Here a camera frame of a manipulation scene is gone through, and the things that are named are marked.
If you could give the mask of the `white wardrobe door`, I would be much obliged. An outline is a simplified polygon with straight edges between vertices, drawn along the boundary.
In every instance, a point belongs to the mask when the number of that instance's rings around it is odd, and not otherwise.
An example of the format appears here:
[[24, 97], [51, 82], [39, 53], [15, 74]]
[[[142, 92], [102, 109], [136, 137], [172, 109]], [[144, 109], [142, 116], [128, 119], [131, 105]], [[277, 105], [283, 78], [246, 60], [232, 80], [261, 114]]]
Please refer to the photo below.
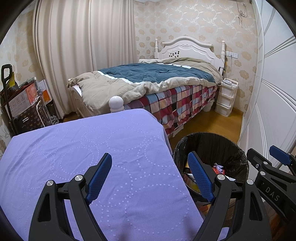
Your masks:
[[258, 31], [258, 57], [250, 103], [238, 145], [255, 149], [288, 172], [269, 154], [272, 145], [295, 154], [295, 35], [267, 1], [253, 1]]

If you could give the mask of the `small white bin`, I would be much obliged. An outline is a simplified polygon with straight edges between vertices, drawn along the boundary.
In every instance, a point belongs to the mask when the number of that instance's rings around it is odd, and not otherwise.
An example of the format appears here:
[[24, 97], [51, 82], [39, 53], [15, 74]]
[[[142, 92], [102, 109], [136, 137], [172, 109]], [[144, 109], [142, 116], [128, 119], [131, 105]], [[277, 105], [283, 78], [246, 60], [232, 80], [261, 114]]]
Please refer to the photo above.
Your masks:
[[214, 103], [215, 100], [209, 100], [208, 103], [204, 106], [203, 111], [204, 112], [209, 112], [212, 108], [212, 105]]

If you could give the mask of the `black lined trash bin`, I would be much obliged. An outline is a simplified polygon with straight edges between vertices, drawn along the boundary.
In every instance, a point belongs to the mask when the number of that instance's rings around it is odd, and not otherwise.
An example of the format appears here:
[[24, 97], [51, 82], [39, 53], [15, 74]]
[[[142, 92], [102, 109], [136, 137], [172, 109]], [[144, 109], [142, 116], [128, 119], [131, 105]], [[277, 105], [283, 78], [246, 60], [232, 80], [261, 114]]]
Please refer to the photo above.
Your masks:
[[[186, 164], [188, 154], [193, 151], [204, 164], [213, 167], [217, 163], [223, 166], [226, 176], [236, 179], [237, 182], [243, 183], [247, 180], [249, 164], [245, 152], [234, 142], [221, 135], [199, 132], [183, 137], [173, 151], [174, 163], [185, 183], [191, 179], [188, 176], [191, 171], [186, 167]], [[195, 202], [207, 201], [201, 194], [195, 193], [189, 188], [188, 190]]]

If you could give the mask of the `white wall socket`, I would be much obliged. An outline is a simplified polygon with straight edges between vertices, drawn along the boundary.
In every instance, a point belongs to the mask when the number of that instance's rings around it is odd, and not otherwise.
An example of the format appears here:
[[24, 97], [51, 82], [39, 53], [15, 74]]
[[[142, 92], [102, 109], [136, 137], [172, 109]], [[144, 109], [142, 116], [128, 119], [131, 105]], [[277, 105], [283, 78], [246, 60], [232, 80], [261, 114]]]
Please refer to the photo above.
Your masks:
[[230, 51], [226, 51], [226, 56], [227, 57], [230, 57], [230, 58], [235, 58], [235, 59], [238, 58], [238, 54], [237, 53], [230, 52]]

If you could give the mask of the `white orange small box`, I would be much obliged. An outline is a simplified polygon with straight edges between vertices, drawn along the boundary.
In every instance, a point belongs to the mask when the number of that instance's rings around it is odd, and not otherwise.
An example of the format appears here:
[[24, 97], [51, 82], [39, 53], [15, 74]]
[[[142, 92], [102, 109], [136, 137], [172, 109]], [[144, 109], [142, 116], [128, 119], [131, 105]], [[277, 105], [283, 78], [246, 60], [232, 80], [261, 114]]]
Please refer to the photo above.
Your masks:
[[38, 90], [41, 92], [42, 96], [43, 96], [43, 101], [45, 104], [48, 104], [49, 102], [52, 101], [52, 96], [50, 94], [47, 82], [45, 79], [40, 80], [39, 82], [37, 82], [37, 87]]

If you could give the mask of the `purple table cloth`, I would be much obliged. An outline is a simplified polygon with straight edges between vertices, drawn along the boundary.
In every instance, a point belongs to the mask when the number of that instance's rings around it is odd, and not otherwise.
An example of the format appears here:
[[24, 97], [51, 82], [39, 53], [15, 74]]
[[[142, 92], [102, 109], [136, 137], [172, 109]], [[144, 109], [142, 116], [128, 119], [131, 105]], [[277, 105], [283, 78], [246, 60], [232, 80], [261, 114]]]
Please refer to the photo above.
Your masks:
[[13, 137], [1, 157], [1, 208], [23, 240], [65, 205], [77, 240], [91, 218], [107, 240], [193, 240], [203, 224], [148, 111], [124, 110]]

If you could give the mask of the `plaid bed sheet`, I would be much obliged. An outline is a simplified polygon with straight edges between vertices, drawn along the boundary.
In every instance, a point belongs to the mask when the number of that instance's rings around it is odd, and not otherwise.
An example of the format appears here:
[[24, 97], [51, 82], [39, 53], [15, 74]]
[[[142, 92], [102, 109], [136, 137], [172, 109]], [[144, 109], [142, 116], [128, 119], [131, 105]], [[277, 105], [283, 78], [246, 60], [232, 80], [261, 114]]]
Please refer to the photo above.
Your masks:
[[143, 108], [163, 125], [171, 136], [178, 128], [205, 108], [215, 99], [217, 86], [187, 85], [164, 92], [144, 95], [125, 105], [125, 110]]

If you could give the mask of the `cardboard box with labels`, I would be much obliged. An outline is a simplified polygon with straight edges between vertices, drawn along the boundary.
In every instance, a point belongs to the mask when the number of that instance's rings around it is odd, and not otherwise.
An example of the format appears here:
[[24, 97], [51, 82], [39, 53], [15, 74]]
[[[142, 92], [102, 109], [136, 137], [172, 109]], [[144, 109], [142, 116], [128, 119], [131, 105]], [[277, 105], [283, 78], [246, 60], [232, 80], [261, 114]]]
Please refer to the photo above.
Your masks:
[[21, 86], [18, 86], [16, 83], [13, 86], [10, 86], [9, 84], [9, 87], [10, 91], [13, 90], [13, 87], [18, 87], [18, 90], [13, 96], [9, 94], [11, 113], [15, 118], [35, 102], [35, 100], [38, 98], [38, 93], [34, 81], [25, 82]]

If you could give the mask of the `blue beige quilt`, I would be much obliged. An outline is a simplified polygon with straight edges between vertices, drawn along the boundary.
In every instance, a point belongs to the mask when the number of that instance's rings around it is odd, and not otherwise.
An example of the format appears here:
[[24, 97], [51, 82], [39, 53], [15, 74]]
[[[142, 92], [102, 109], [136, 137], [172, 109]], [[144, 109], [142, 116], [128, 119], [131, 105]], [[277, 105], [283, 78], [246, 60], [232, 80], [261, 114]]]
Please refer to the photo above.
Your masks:
[[211, 63], [192, 57], [141, 59], [139, 63], [86, 72], [68, 80], [67, 87], [78, 85], [83, 104], [92, 115], [110, 112], [114, 96], [124, 104], [144, 95], [156, 94], [187, 85], [218, 86], [222, 75]]

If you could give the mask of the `yellow tube black cap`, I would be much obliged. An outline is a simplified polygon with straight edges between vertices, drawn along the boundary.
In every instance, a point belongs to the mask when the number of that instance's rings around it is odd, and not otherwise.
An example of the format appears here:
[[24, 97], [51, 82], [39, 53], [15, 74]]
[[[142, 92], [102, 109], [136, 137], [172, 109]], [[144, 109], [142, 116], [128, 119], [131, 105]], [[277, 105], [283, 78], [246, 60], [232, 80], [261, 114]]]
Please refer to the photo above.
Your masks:
[[186, 185], [187, 185], [187, 187], [188, 187], [189, 189], [191, 189], [191, 190], [194, 191], [195, 193], [198, 193], [198, 194], [201, 193], [201, 192], [200, 192], [200, 189], [199, 189], [199, 187], [198, 187], [198, 185], [197, 185], [194, 181], [192, 181], [191, 179], [188, 179], [188, 180], [186, 181]]

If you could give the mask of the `beige pleated curtain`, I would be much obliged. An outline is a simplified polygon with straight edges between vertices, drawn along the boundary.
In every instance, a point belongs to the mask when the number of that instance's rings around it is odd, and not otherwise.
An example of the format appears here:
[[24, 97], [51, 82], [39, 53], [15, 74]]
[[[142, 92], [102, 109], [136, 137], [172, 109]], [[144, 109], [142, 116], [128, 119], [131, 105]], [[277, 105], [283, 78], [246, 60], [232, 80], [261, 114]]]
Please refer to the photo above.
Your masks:
[[32, 31], [60, 118], [74, 109], [69, 78], [137, 61], [133, 1], [37, 1]]

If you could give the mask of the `purple paper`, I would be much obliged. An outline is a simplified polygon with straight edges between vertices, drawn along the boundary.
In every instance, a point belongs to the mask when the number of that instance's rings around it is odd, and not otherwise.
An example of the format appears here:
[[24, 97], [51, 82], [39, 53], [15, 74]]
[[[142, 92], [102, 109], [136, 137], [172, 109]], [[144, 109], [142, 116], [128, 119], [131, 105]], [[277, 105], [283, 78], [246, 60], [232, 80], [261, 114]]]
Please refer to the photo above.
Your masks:
[[224, 169], [223, 166], [218, 165], [217, 163], [215, 163], [213, 167], [218, 167], [218, 168]]

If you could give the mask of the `red plastic bag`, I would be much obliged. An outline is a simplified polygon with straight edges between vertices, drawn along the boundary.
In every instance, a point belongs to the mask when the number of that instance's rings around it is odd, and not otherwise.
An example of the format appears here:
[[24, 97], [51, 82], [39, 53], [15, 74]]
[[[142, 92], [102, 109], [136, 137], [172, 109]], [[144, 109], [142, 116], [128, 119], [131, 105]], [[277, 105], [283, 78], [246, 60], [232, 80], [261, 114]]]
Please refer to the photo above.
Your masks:
[[223, 170], [223, 169], [221, 169], [221, 168], [213, 167], [212, 169], [213, 169], [213, 171], [214, 171], [217, 175], [219, 175], [219, 174], [224, 175], [224, 174], [225, 174], [225, 170]]

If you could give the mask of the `white plastic drawer unit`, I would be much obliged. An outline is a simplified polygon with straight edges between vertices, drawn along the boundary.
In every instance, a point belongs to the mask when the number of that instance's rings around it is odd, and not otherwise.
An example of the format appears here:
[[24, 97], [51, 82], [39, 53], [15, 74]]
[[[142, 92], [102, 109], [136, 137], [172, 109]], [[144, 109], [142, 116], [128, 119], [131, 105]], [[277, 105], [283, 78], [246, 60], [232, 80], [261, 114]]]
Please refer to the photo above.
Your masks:
[[228, 78], [222, 80], [216, 102], [215, 112], [228, 117], [233, 109], [237, 90], [237, 81]]

